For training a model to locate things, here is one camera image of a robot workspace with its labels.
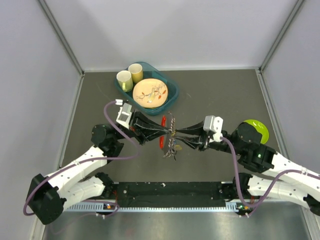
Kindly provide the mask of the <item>metal key holder red handle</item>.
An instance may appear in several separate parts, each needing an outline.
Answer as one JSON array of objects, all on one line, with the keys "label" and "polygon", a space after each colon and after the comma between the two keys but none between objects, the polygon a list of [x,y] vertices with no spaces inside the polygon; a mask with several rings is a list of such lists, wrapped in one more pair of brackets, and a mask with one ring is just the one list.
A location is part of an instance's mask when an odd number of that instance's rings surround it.
[{"label": "metal key holder red handle", "polygon": [[176,119],[174,115],[169,111],[168,116],[170,117],[169,126],[168,126],[168,134],[166,136],[166,142],[164,147],[163,159],[168,159],[173,157],[176,160],[176,149],[175,149],[175,134],[176,134]]}]

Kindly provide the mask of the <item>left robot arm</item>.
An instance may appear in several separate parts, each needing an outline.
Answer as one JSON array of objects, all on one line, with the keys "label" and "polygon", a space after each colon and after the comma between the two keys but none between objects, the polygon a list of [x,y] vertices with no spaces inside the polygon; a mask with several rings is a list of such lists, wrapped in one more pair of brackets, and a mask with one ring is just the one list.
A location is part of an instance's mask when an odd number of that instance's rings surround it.
[{"label": "left robot arm", "polygon": [[83,155],[53,173],[33,177],[23,207],[25,216],[35,215],[43,225],[49,225],[75,204],[92,197],[109,198],[114,187],[107,174],[85,178],[111,161],[122,160],[124,145],[119,140],[126,139],[137,147],[172,132],[140,111],[125,111],[124,107],[115,121],[109,116],[106,119],[106,124],[93,127],[93,145]]}]

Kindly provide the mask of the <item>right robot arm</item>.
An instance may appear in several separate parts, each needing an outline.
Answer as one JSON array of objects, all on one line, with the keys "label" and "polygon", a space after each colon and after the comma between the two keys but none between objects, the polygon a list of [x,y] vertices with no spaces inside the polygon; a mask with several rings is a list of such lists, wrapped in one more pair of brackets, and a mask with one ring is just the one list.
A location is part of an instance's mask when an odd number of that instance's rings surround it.
[{"label": "right robot arm", "polygon": [[247,122],[233,133],[206,123],[177,129],[177,140],[192,149],[214,149],[232,155],[233,192],[243,205],[256,209],[267,198],[284,200],[320,214],[320,175],[261,142],[262,134]]}]

